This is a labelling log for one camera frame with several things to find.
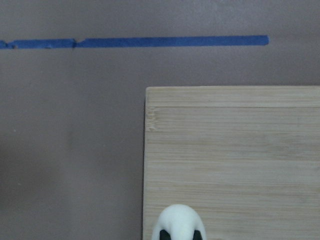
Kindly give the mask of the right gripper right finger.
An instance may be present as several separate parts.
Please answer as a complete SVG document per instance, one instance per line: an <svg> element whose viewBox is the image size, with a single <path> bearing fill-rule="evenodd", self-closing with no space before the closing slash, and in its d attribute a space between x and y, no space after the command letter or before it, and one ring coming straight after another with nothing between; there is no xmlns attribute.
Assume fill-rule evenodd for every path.
<svg viewBox="0 0 320 240"><path fill-rule="evenodd" d="M193 232L193 240L203 240L202 234L199 230Z"/></svg>

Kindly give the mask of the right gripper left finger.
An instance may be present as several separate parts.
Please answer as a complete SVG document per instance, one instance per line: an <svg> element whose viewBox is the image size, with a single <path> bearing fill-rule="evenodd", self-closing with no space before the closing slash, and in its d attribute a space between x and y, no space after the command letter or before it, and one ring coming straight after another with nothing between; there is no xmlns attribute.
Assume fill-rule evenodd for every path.
<svg viewBox="0 0 320 240"><path fill-rule="evenodd" d="M164 229L159 232L159 240L171 240L171 235Z"/></svg>

